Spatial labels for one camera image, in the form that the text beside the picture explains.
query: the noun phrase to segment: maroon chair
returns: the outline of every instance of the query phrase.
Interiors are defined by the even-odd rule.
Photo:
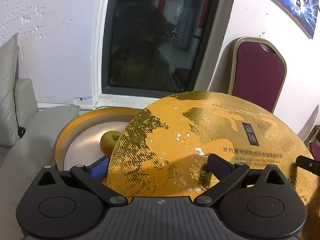
[[[269,41],[239,38],[234,42],[228,94],[273,113],[286,73],[283,57]]]
[[[314,142],[310,142],[309,147],[310,147],[310,153],[313,156],[313,158],[315,160],[319,161],[320,160],[320,146]]]

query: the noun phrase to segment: yellow apple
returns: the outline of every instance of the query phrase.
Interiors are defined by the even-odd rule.
[[[113,148],[115,147],[121,133],[118,131],[109,131],[102,135],[100,140],[100,149],[104,155],[111,157]]]

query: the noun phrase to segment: window sill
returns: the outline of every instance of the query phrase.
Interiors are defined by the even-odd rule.
[[[93,109],[102,106],[121,106],[144,109],[145,107],[157,100],[159,100],[159,98],[101,94],[99,95],[99,99],[97,103],[94,105]]]

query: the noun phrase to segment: gold round box lid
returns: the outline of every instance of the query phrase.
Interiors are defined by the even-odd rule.
[[[297,156],[312,156],[286,124],[243,99],[200,91],[162,98],[139,112],[113,150],[105,184],[129,200],[193,200],[219,182],[203,168],[210,153],[253,169],[278,165],[304,204],[317,189],[317,176],[295,166]]]

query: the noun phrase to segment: picture frame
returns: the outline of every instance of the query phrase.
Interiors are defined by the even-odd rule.
[[[319,10],[319,0],[272,0],[309,37],[313,38]]]

